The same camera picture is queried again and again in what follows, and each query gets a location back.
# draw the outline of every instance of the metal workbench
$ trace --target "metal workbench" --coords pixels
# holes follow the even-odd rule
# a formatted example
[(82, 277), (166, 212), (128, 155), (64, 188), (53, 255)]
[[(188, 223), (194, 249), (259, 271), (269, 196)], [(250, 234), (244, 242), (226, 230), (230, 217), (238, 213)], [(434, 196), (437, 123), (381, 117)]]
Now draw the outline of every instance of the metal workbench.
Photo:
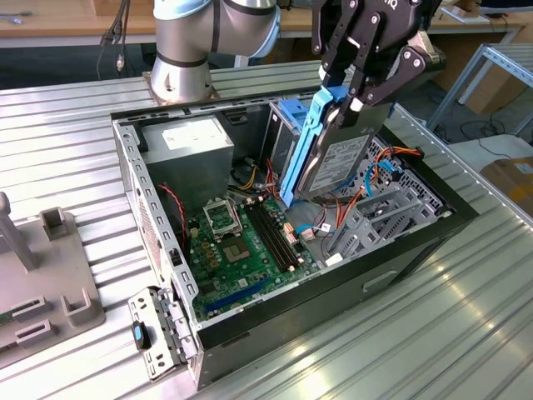
[[(318, 63), (213, 73), (221, 96), (317, 84)], [(155, 278), (123, 193), (110, 112), (154, 105), (140, 78), (0, 92), (0, 189), (16, 221), (76, 216), (106, 309), (100, 327), (0, 371), (0, 398), (188, 398), (185, 368), (150, 384), (126, 300)], [(531, 398), (531, 219), (401, 107), (388, 127), (482, 214), (416, 274), (225, 377), (197, 398)]]

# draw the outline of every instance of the gray plastic holder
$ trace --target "gray plastic holder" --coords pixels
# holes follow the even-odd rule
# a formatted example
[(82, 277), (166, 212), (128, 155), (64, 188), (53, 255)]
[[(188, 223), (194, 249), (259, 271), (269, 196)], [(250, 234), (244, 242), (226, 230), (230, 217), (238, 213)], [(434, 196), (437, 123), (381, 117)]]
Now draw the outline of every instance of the gray plastic holder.
[(0, 192), (0, 369), (106, 317), (74, 216), (61, 208), (15, 226)]

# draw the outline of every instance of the ram slot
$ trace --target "ram slot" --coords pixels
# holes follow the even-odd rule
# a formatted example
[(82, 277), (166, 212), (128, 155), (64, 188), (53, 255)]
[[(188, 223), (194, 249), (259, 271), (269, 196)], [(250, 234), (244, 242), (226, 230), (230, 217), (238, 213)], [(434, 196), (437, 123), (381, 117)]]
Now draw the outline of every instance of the ram slot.
[(298, 260), (285, 238), (277, 229), (276, 224), (271, 220), (268, 211), (260, 203), (246, 206), (245, 211), (266, 250), (276, 261), (280, 272), (287, 272), (289, 267), (295, 268), (298, 265)]

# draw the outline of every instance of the motherboard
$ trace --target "motherboard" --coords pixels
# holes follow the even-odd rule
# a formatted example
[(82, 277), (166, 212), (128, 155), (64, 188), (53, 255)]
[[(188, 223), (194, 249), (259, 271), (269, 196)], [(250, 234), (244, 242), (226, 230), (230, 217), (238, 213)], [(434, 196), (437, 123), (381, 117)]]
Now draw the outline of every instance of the motherboard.
[[(193, 307), (199, 321), (319, 270), (272, 198), (241, 205), (217, 199), (187, 225), (192, 234), (189, 265), (199, 288)], [(221, 236), (227, 227), (232, 229)]]

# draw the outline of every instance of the label sticker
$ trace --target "label sticker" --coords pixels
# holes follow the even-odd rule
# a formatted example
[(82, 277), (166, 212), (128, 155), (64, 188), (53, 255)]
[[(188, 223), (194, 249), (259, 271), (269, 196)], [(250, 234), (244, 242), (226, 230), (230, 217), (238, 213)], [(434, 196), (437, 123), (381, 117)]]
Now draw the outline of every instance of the label sticker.
[(368, 136), (360, 136), (344, 142), (333, 143), (326, 152), (315, 180), (309, 189), (310, 192), (329, 186), (333, 183), (341, 183), (348, 178), (348, 174), (359, 153), (365, 147)]
[(163, 131), (162, 136), (170, 150), (198, 145), (220, 146), (225, 142), (224, 135), (211, 119), (185, 122), (180, 127)]
[(515, 166), (520, 169), (521, 173), (533, 173), (533, 167), (530, 164), (519, 163)]

